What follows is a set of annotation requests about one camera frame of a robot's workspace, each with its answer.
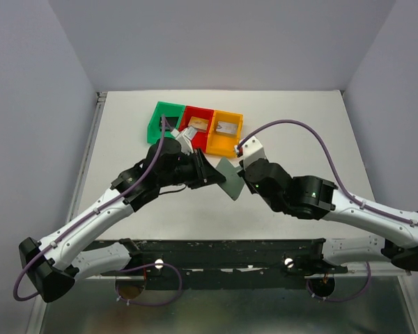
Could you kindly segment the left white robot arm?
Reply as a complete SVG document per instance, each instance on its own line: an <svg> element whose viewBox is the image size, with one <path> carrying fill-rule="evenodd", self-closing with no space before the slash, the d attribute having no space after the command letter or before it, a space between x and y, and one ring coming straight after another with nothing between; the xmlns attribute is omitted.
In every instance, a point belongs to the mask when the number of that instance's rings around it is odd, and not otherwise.
<svg viewBox="0 0 418 334"><path fill-rule="evenodd" d="M198 189L221 184L226 178L197 149L185 154L172 138L158 140L144 159L121 172L110 187L89 208L57 231L18 246L22 272L36 289L36 295L50 303L64 296L81 279L108 271L126 275L140 268L140 257L126 242L115 242L103 250L88 250L103 232L139 211L167 186L184 184Z"/></svg>

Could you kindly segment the green leather card holder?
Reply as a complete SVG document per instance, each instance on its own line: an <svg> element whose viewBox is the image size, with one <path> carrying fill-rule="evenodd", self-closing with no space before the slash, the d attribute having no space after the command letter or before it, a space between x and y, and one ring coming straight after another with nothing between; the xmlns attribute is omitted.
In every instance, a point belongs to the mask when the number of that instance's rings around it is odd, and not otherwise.
<svg viewBox="0 0 418 334"><path fill-rule="evenodd" d="M245 186L245 181L239 174L242 171L242 167L239 164L232 164L230 160L223 157L217 164L216 170L226 179L224 182L219 183L219 187L231 200L236 201Z"/></svg>

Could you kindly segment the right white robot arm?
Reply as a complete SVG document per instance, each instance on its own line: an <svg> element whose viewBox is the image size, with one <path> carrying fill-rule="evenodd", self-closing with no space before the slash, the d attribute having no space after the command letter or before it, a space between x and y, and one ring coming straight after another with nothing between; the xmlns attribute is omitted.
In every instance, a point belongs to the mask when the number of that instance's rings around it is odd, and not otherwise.
<svg viewBox="0 0 418 334"><path fill-rule="evenodd" d="M292 177L266 158L241 162L240 167L247 188L272 211L302 220L344 223L366 232L363 237L325 240L322 248L307 254L312 271L349 262L389 262L418 272L418 212L347 195L335 183L316 176Z"/></svg>

